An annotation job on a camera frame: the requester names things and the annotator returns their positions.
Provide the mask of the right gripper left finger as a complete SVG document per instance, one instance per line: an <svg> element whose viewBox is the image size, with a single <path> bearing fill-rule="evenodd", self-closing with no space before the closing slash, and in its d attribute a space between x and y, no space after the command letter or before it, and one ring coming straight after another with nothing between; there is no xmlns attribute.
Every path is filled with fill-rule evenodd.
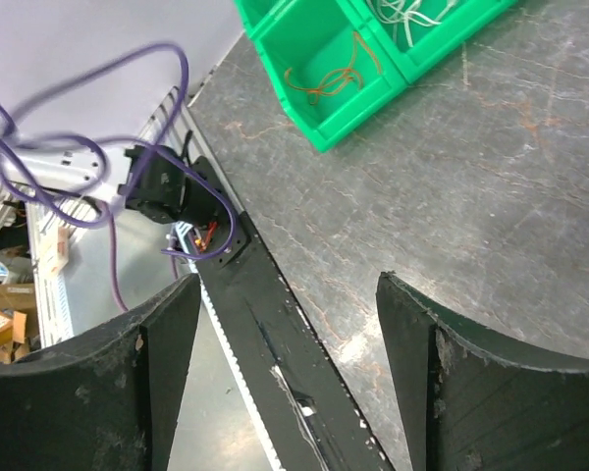
<svg viewBox="0 0 589 471"><path fill-rule="evenodd" d="M0 364L0 470L165 470L201 304L187 275L78 336Z"/></svg>

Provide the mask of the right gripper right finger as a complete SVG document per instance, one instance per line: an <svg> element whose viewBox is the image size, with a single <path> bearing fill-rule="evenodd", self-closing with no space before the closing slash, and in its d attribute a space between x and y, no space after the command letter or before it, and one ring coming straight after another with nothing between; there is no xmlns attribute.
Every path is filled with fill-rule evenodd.
<svg viewBox="0 0 589 471"><path fill-rule="evenodd" d="M416 470L589 470L589 359L514 339L395 274L376 292Z"/></svg>

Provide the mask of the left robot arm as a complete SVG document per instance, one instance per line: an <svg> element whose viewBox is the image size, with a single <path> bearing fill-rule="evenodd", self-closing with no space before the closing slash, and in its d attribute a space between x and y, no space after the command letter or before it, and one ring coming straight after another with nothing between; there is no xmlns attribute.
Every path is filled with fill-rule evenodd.
<svg viewBox="0 0 589 471"><path fill-rule="evenodd" d="M210 170L204 158L188 164L168 146L121 146L104 155L0 149L0 183L41 188L54 203L80 196L103 201L114 211L133 210L157 224L205 227L229 218L231 203Z"/></svg>

